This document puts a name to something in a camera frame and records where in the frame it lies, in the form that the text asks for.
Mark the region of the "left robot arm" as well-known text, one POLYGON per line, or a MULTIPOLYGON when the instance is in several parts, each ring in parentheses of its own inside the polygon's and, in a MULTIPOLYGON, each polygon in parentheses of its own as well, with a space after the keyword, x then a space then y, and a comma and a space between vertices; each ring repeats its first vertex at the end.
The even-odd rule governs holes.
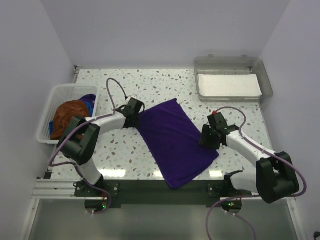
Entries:
POLYGON ((108 196, 104 177, 93 160, 98 138, 114 130, 137 128, 140 124, 140 111, 145 110, 145 104, 134 97, 128 97, 125 102, 111 114, 73 117, 58 142, 57 152, 70 159, 67 164, 73 165, 82 178, 75 187, 91 197, 108 196))

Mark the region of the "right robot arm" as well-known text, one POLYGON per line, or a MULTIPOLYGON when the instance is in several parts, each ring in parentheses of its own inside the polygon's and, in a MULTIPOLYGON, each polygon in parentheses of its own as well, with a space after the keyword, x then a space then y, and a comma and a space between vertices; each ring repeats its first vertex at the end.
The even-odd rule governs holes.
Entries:
POLYGON ((207 117, 202 127, 200 145, 214 150, 228 147, 248 160, 255 172, 237 170, 223 177, 221 193, 235 196, 239 191, 257 193, 271 204, 300 190, 296 171, 288 153, 274 152, 258 144, 237 125, 228 125, 220 112, 207 117))

